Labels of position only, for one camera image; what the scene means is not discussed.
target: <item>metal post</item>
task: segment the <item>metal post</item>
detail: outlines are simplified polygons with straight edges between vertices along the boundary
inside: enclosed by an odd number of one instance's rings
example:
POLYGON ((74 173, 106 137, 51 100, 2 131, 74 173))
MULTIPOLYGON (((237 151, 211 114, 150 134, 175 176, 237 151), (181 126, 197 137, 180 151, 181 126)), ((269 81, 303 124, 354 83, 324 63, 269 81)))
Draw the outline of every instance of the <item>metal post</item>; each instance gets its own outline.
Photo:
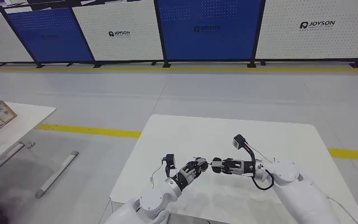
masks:
POLYGON ((354 63, 350 63, 349 65, 352 66, 352 68, 358 68, 358 61, 354 63))
POLYGON ((74 22, 75 22, 76 25, 77 25, 77 28, 78 28, 79 33, 80 33, 80 35, 81 35, 81 37, 82 37, 82 39, 83 39, 83 41, 84 41, 84 44, 86 45, 87 50, 88 50, 89 54, 91 55, 92 62, 93 62, 94 65, 96 65, 95 56, 93 56, 93 53, 92 53, 92 51, 91 51, 90 46, 88 45, 88 42, 87 42, 87 40, 86 40, 86 37, 84 37, 83 31, 82 31, 82 29, 81 29, 81 26, 79 25, 79 22, 78 22, 78 20, 77 20, 77 18, 76 18, 76 15, 75 15, 74 12, 73 12, 71 1, 70 1, 70 0, 66 0, 66 2, 68 3, 68 8, 69 8, 69 10, 70 10, 70 12, 71 12, 71 14, 72 14, 72 16, 73 16, 74 22))
POLYGON ((162 52, 163 52, 163 60, 164 60, 163 68, 170 68, 171 64, 169 64, 169 61, 167 58, 167 51, 166 51, 166 46, 164 43, 162 20, 161 20, 161 16, 160 16, 160 12, 159 12, 158 0, 154 0, 154 8, 156 9, 159 37, 161 39, 161 46, 162 46, 162 52))
POLYGON ((18 143, 15 145, 7 154, 5 154, 0 160, 0 166, 2 166, 6 161, 9 160, 13 155, 16 154, 24 145, 22 143, 18 143))
POLYGON ((78 155, 77 151, 73 151, 66 160, 62 163, 60 170, 52 174, 50 178, 45 182, 45 184, 36 192, 35 198, 41 198, 47 189, 56 181, 56 179, 60 176, 60 174, 66 169, 66 167, 72 162, 72 160, 78 155))
POLYGON ((95 62, 95 66, 93 68, 100 68, 103 65, 101 62, 95 62))
POLYGON ((262 25, 263 12, 265 11, 266 0, 261 0, 260 10, 258 12, 257 26, 256 26, 256 34, 255 40, 252 49, 251 61, 250 64, 247 64, 248 68, 256 68, 255 60, 256 60, 256 51, 258 46, 258 39, 260 38, 260 31, 262 25))

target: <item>white table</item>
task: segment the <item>white table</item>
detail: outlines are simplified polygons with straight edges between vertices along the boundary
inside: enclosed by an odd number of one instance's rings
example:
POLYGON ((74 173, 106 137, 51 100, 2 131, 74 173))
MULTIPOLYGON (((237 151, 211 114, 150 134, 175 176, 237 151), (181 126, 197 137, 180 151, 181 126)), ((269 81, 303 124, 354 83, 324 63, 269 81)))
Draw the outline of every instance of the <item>white table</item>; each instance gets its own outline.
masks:
MULTIPOLYGON (((125 203, 150 188, 150 176, 167 153, 175 154, 178 168, 192 157, 204 157, 209 162, 214 157, 250 160, 244 150, 232 146, 237 134, 266 157, 304 166, 326 194, 358 219, 358 206, 350 190, 317 130, 309 124, 152 115, 111 192, 111 200, 125 203)), ((162 168, 154 181, 159 184, 165 178, 162 168)), ((338 205, 332 204, 341 223, 353 223, 338 205)), ((296 223, 273 190, 260 191, 250 178, 215 174, 211 168, 184 189, 169 210, 225 223, 296 223)))
MULTIPOLYGON (((17 114, 17 117, 0 129, 0 166, 22 147, 26 146, 30 149, 34 146, 35 143, 24 139, 24 136, 56 110, 56 108, 47 106, 17 104, 13 102, 6 102, 6 104, 17 114)), ((36 192, 37 198, 42 197, 76 155, 78 155, 76 151, 71 153, 61 165, 61 168, 54 172, 46 183, 36 192)))

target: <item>white pegboard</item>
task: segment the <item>white pegboard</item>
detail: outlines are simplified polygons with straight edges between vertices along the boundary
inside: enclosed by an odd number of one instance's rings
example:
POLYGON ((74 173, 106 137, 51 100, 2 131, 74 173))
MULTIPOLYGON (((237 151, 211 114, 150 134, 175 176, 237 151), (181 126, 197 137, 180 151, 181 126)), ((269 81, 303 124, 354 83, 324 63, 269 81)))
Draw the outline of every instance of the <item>white pegboard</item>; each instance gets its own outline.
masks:
POLYGON ((358 58, 358 1, 266 0, 256 58, 358 58))
POLYGON ((0 14, 0 62, 33 62, 31 56, 0 14))
POLYGON ((73 11, 95 60, 163 59, 153 1, 84 6, 73 11))

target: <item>cardboard box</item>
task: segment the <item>cardboard box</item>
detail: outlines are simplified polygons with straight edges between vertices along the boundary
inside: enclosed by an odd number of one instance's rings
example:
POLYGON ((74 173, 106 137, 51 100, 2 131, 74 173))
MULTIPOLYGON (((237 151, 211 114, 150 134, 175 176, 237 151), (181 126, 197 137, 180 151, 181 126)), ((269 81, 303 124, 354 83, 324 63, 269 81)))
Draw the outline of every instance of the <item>cardboard box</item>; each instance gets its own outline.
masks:
POLYGON ((15 112, 5 104, 4 101, 0 101, 0 128, 4 127, 12 119, 17 117, 15 112))

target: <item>black wire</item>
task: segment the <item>black wire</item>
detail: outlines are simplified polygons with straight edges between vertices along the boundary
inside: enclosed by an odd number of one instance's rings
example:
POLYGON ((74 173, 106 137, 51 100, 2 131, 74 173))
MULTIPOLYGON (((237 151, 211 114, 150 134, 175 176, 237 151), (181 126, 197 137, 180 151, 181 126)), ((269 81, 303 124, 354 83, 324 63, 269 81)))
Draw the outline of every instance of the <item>black wire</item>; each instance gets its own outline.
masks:
POLYGON ((259 188, 260 190, 269 190, 270 188, 272 188, 272 186, 274 185, 274 176, 268 171, 268 170, 265 170, 269 176, 271 177, 271 184, 270 186, 268 186, 267 188, 262 188, 260 186, 258 186, 258 184, 256 183, 255 181, 255 174, 256 174, 256 159, 255 159, 255 154, 253 153, 253 151, 251 150, 251 148, 249 147, 249 145, 247 144, 247 142, 244 143, 243 145, 243 148, 246 150, 246 152, 248 152, 251 156, 251 160, 252 160, 252 163, 253 163, 253 176, 251 177, 252 178, 252 181, 253 183, 255 184, 255 186, 257 188, 259 188))
POLYGON ((274 176, 273 176, 268 170, 265 170, 265 171, 266 171, 266 172, 269 174, 269 176, 271 177, 271 184, 270 184, 270 186, 268 186, 267 188, 262 188, 262 187, 258 186, 258 184, 257 184, 256 181, 255 181, 255 178, 252 177, 253 183, 254 183, 255 186, 256 186, 257 188, 259 188, 260 190, 269 190, 269 189, 272 188, 272 186, 274 185, 274 176))

